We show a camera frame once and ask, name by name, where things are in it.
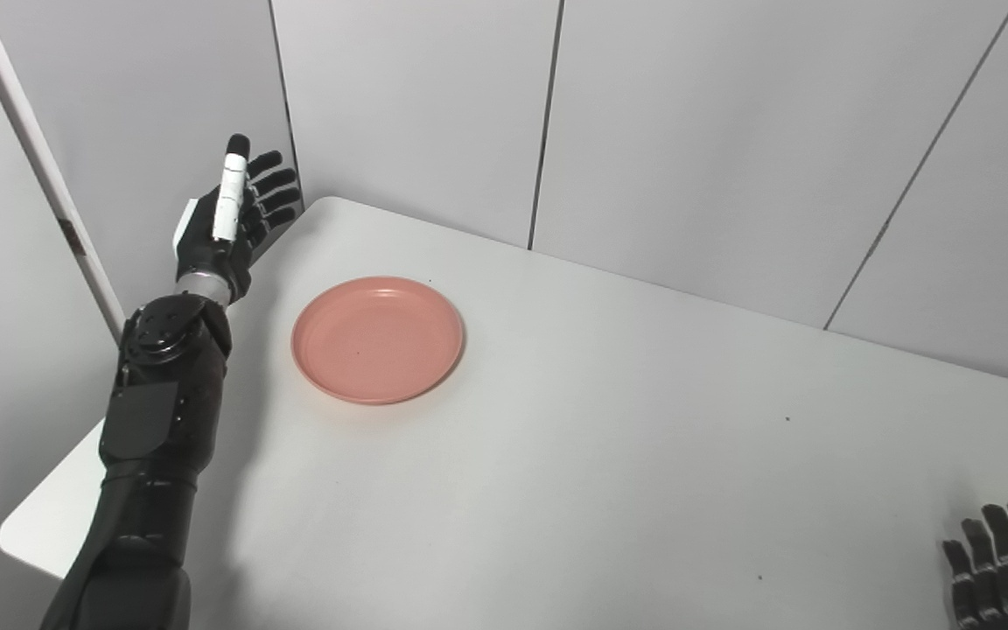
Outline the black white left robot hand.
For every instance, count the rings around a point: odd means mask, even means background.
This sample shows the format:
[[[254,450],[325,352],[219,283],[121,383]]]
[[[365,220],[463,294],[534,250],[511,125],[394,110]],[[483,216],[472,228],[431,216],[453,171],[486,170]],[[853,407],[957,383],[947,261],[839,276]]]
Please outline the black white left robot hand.
[[[188,200],[173,233],[176,291],[227,307],[244,298],[251,268],[273,236],[298,217],[295,168],[280,151],[251,156],[247,136],[229,138],[219,184]]]

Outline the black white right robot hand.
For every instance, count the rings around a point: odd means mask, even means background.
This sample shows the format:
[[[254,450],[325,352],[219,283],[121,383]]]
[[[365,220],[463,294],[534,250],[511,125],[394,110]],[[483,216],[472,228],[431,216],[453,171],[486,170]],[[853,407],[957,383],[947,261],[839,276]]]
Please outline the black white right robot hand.
[[[1008,503],[961,522],[963,539],[941,542],[956,629],[1008,629]]]

